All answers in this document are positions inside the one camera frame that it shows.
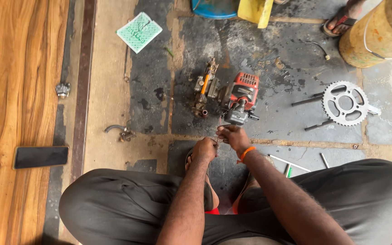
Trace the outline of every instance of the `green paper packet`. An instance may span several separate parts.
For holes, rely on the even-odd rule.
[[[163,29],[145,12],[140,12],[133,20],[116,31],[136,54],[138,54]]]

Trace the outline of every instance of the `hand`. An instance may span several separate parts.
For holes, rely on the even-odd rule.
[[[243,128],[237,125],[223,125],[217,128],[216,134],[224,143],[230,144],[237,152],[238,158],[250,147],[249,139]]]
[[[199,140],[193,148],[192,161],[197,159],[202,160],[204,163],[209,163],[217,157],[217,148],[215,140],[205,137]]]

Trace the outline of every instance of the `wood grain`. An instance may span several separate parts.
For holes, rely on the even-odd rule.
[[[49,168],[12,160],[52,145],[67,14],[68,0],[0,0],[0,244],[41,241]]]

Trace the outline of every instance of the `sprocket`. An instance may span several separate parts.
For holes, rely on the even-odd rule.
[[[338,86],[345,86],[346,90],[344,92],[340,92],[335,95],[332,94],[331,92]],[[356,91],[357,94],[359,94],[359,96],[362,99],[362,103],[358,103],[356,101],[356,98],[353,95],[354,91]],[[339,99],[343,96],[347,96],[351,99],[353,104],[351,109],[346,110],[341,108]],[[329,108],[329,101],[332,101],[335,108],[339,111],[338,115],[335,115],[333,111]],[[362,122],[367,116],[367,111],[368,111],[367,96],[365,95],[364,91],[362,91],[360,87],[356,86],[355,84],[349,81],[336,81],[328,85],[323,93],[322,104],[323,104],[323,110],[328,115],[328,117],[332,119],[334,122],[343,126],[357,125],[360,122]],[[346,116],[348,115],[356,116],[357,113],[361,113],[361,114],[356,119],[347,120],[348,118]]]

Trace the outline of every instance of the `stained floor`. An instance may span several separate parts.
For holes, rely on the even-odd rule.
[[[239,71],[259,76],[255,114],[261,120],[249,121],[244,128],[261,152],[311,170],[324,168],[319,153],[325,154],[330,166],[372,157],[392,161],[392,62],[368,69],[351,67],[340,57],[339,39],[320,31],[325,19],[344,3],[291,0],[275,5],[272,16],[279,18],[272,20],[279,21],[261,30],[240,19],[193,16],[184,0],[120,4],[98,0],[84,171],[112,168],[184,176],[185,155],[196,140],[215,137],[219,123],[214,108],[203,120],[194,118],[189,106],[197,76],[212,57],[220,63],[217,76],[222,86]],[[367,1],[362,16],[376,4]],[[126,45],[114,32],[141,11],[163,31],[138,54],[129,51],[127,58]],[[325,60],[318,46],[300,40],[320,43],[331,59]],[[357,126],[335,124],[305,132],[305,127],[327,120],[322,105],[291,107],[291,103],[340,80],[363,87],[382,115],[369,115]],[[137,132],[136,138],[119,142],[117,132],[103,133],[111,124],[128,125]],[[223,214],[230,212],[247,177],[247,169],[235,164],[236,159],[229,146],[222,144],[210,167]],[[285,164],[275,164],[284,171]],[[303,173],[293,170],[293,176]]]

